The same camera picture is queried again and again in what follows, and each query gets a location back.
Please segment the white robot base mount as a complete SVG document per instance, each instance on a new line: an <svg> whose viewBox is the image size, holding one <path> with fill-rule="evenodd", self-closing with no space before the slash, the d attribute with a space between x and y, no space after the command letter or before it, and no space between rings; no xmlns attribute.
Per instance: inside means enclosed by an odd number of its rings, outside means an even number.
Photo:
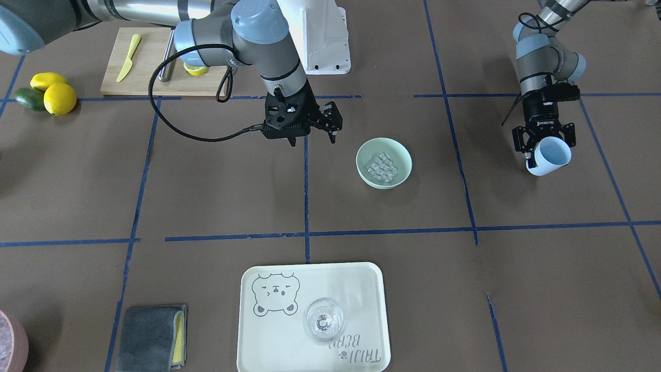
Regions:
<svg viewBox="0 0 661 372"><path fill-rule="evenodd" d="M307 75L352 70L345 9L335 1L279 1Z"/></svg>

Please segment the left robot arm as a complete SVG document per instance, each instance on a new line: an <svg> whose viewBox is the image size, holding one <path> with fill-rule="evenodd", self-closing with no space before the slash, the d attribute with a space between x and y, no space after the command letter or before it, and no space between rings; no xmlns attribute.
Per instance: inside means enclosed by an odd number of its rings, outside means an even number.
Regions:
<svg viewBox="0 0 661 372"><path fill-rule="evenodd" d="M513 30L524 124L512 130L514 150L522 153L526 169L545 176L569 164L576 144L575 125L562 124L559 103L580 99L576 80L586 59L567 49L557 34L586 1L547 1L537 14L522 13Z"/></svg>

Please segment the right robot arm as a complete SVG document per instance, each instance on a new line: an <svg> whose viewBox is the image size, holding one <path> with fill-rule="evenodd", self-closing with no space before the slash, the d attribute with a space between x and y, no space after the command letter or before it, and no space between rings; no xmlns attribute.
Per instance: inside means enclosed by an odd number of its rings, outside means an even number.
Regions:
<svg viewBox="0 0 661 372"><path fill-rule="evenodd" d="M290 27L277 1L2 1L2 51L24 56L68 33L114 19L169 27L175 53L162 61L147 85L150 104L158 74L180 58L196 67L226 66L221 83L233 87L233 69L255 66L267 89L263 123L242 129L295 146L312 128L331 143L343 119L331 101L318 105Z"/></svg>

